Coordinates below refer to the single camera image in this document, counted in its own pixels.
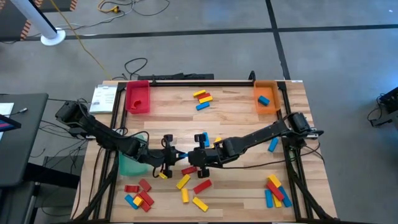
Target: red block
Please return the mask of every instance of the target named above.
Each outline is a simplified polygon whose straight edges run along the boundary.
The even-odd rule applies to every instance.
[[[193,188],[193,191],[195,192],[195,194],[199,194],[202,190],[205,190],[206,188],[211,186],[211,181],[206,180],[204,182],[202,182],[201,184],[197,185],[196,187]]]
[[[148,203],[144,200],[144,201],[141,203],[141,208],[142,208],[145,212],[148,212],[149,209],[150,209],[150,205],[148,205]]]
[[[275,186],[274,183],[272,183],[272,181],[268,181],[266,187],[271,190],[278,200],[282,201],[285,198],[282,192]]]
[[[127,192],[127,193],[132,193],[132,192],[138,193],[139,186],[136,186],[136,185],[125,185],[124,186],[124,191]]]
[[[148,184],[148,182],[145,179],[141,179],[138,184],[146,191],[148,192],[152,187]]]
[[[181,170],[182,175],[185,174],[191,174],[193,172],[196,172],[198,169],[196,167],[188,167],[186,169]]]
[[[148,193],[146,191],[141,191],[141,193],[139,194],[140,198],[144,199],[144,201],[146,201],[148,203],[148,205],[153,205],[154,204],[154,200],[148,195]]]
[[[197,96],[197,98],[198,98],[198,100],[200,100],[200,99],[206,98],[208,96],[211,96],[210,93],[205,93],[205,94],[199,95],[199,96]]]

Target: yellow cable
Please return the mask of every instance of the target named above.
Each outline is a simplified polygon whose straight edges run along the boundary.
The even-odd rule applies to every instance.
[[[79,36],[77,35],[77,33],[75,32],[74,28],[70,25],[69,21],[67,20],[67,18],[62,14],[61,10],[58,8],[58,6],[54,3],[53,0],[50,0],[51,4],[54,6],[54,8],[61,14],[61,16],[63,17],[63,19],[65,20],[65,22],[67,22],[69,28],[73,31],[73,33],[75,34],[76,38],[79,40],[79,43],[81,45],[81,47],[83,47],[83,50],[85,52],[87,52],[94,60],[95,62],[102,68],[102,70],[104,71],[105,75],[112,80],[112,76],[108,73],[108,71],[106,71],[106,69],[102,66],[102,64],[85,48],[85,46],[83,45],[83,43],[81,42]]]

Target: gray floor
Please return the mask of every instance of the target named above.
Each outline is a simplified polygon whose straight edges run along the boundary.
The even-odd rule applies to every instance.
[[[270,28],[263,0],[170,0],[154,17],[135,13],[80,30],[79,34],[118,34],[175,30]],[[278,27],[398,24],[398,2],[371,0],[272,0]],[[162,0],[145,0],[136,9],[155,12]],[[106,18],[96,4],[79,0],[70,22],[91,24]],[[46,13],[55,25],[57,13]],[[29,35],[36,34],[33,27]],[[398,29],[284,32],[280,34],[290,76],[304,80],[320,138],[338,216],[342,220],[396,223],[398,220],[398,133],[390,125],[370,127],[366,116],[375,99],[398,85]],[[283,79],[271,33],[217,34],[84,40],[112,76],[126,61],[146,57],[144,75],[214,73],[217,79]],[[138,67],[131,65],[131,70]],[[77,40],[56,47],[40,42],[0,44],[0,92],[47,92],[52,98],[90,99],[106,79]],[[53,121],[61,103],[49,102],[44,119]],[[32,155],[55,155],[73,143],[39,133]],[[32,159],[41,164],[43,157]],[[38,215],[37,223],[51,219]]]

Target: toy block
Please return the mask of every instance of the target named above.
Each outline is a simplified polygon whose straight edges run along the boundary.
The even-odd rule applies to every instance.
[[[148,184],[148,182],[145,179],[141,179],[138,184],[146,191],[148,192],[152,187]]]
[[[124,186],[124,191],[127,193],[138,193],[139,191],[139,186],[136,185],[125,185]]]
[[[138,206],[134,203],[134,199],[131,195],[126,195],[124,199],[131,205],[131,207],[138,209]]]
[[[268,151],[274,152],[276,145],[278,145],[278,141],[279,141],[278,138],[273,138],[271,140],[271,143],[269,144]]]
[[[203,203],[199,198],[194,197],[192,202],[197,205],[200,209],[202,209],[204,212],[209,209],[209,206],[207,206],[205,203]]]
[[[184,177],[182,177],[180,182],[177,184],[177,188],[181,189],[188,182],[189,179],[191,179],[191,177],[188,174],[185,174]]]
[[[199,103],[205,103],[205,102],[209,102],[209,101],[213,101],[212,96],[207,96],[206,98],[200,99]]]
[[[277,197],[277,199],[279,200],[284,199],[284,195],[280,192],[280,190],[278,190],[278,188],[275,186],[274,183],[272,183],[272,181],[268,181],[266,186]]]
[[[280,183],[280,181],[278,180],[278,178],[275,176],[275,174],[272,174],[270,176],[268,176],[268,179],[270,181],[272,181],[272,183],[274,183],[275,187],[280,187],[282,186],[282,184]]]
[[[211,181],[210,179],[205,180],[201,184],[197,185],[196,187],[193,188],[193,191],[195,194],[199,194],[202,190],[205,190],[206,188],[211,186]]]
[[[154,200],[149,196],[149,194],[145,191],[142,190],[139,194],[140,198],[142,198],[148,205],[153,205]]]
[[[206,90],[197,91],[196,93],[193,94],[193,97],[200,96],[200,95],[202,95],[202,94],[204,94],[204,93],[206,93]]]
[[[141,204],[141,208],[145,211],[148,212],[150,209],[150,205],[148,205],[148,203],[146,201],[143,201]]]
[[[140,206],[140,205],[142,204],[143,201],[144,201],[144,200],[143,200],[142,198],[140,198],[140,196],[136,196],[136,197],[134,198],[133,203],[136,204],[137,206]]]
[[[162,179],[167,179],[167,176],[164,175],[162,172],[159,173],[159,177],[161,177]]]
[[[263,96],[259,97],[258,102],[264,106],[268,106],[268,104],[269,104],[269,100]]]
[[[205,109],[206,107],[209,107],[209,106],[210,106],[210,103],[209,103],[209,102],[201,103],[201,104],[197,105],[197,111],[200,111],[200,110],[202,110],[202,109]]]
[[[289,196],[287,196],[286,191],[283,188],[283,186],[278,187],[278,189],[284,195],[284,199],[282,200],[282,202],[284,203],[285,207],[289,208],[290,206],[292,206],[292,202],[290,201]]]
[[[188,203],[189,202],[188,189],[181,189],[181,194],[182,194],[182,203]]]
[[[209,147],[210,146],[209,136],[207,135],[207,133],[203,133],[203,134],[206,136],[205,147]]]
[[[205,93],[205,94],[199,95],[197,98],[198,98],[198,100],[200,100],[200,99],[203,99],[203,98],[206,98],[206,97],[209,97],[209,96],[211,96],[210,93]]]
[[[272,192],[270,190],[266,190],[266,202],[267,208],[272,208],[274,204],[272,203]]]
[[[274,194],[272,194],[272,198],[274,199],[275,207],[280,208],[282,206],[282,202],[280,202]]]
[[[221,139],[220,137],[217,137],[216,140],[214,140],[214,143],[219,142],[219,141],[221,141],[221,140],[222,140],[222,139]]]
[[[181,170],[181,173],[182,173],[182,175],[191,174],[193,172],[196,172],[197,170],[198,169],[196,167],[188,167],[188,168]]]

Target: wooden table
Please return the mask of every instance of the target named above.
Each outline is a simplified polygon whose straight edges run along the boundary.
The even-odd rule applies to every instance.
[[[303,112],[310,125],[313,126],[313,119],[305,94],[304,84],[301,81],[286,81],[286,85],[292,112]],[[209,108],[197,111],[195,106],[198,104],[198,101],[192,97],[192,93],[201,89],[206,89],[207,92],[211,93],[214,100],[210,103]],[[283,107],[282,94],[280,94],[280,100],[282,115],[284,116],[285,109]],[[124,94],[121,97],[118,122],[120,122],[123,110],[122,102],[124,102]],[[97,115],[96,118],[105,125],[110,125],[110,114]],[[152,87],[150,114],[132,115],[128,113],[126,127],[129,129],[130,134],[141,130],[148,131],[150,133],[149,146],[153,149],[161,148],[160,140],[163,135],[173,134],[173,145],[180,151],[188,152],[198,146],[193,140],[194,134],[206,131],[210,141],[213,142],[218,136],[221,138],[244,136],[273,123],[276,119],[276,115],[258,115],[256,113],[253,87]],[[307,143],[312,148],[316,148],[318,144],[317,141],[307,141]],[[242,155],[238,160],[226,166],[250,166],[284,159],[280,141],[274,153],[270,153],[267,150],[268,145],[269,142],[266,142],[250,148],[245,155]],[[93,168],[99,148],[95,142],[90,142],[88,145],[81,173],[81,199],[77,214],[80,214],[88,204],[91,181],[93,180]],[[96,192],[98,187],[103,156],[104,152],[100,154],[95,170],[94,192]],[[335,206],[322,160],[316,154],[303,156],[302,160],[309,191],[324,210],[329,215],[335,217]],[[188,166],[187,159],[177,162],[176,166],[172,167],[172,170],[174,170],[173,178],[167,180],[153,178],[151,167],[149,167],[148,173],[144,176],[123,177],[119,175],[116,182],[111,221],[295,221],[292,207],[266,208],[264,185],[268,175],[275,174],[279,178],[291,199],[284,162],[252,169],[223,170],[210,168],[210,179],[213,185],[210,189],[206,189],[198,195],[198,198],[209,206],[207,212],[201,211],[192,203],[194,196],[192,188],[204,181],[204,179],[198,179],[196,174],[191,175],[191,180],[185,186],[189,189],[190,203],[182,203],[181,193],[175,185],[182,178],[180,170]],[[149,192],[149,195],[155,200],[152,209],[147,213],[142,209],[134,210],[124,200],[126,196],[124,186],[126,184],[137,184],[141,178],[145,178],[151,184],[152,190]],[[298,188],[297,192],[301,214],[305,217],[302,194]],[[100,218],[104,217],[107,198],[108,192],[103,197]]]

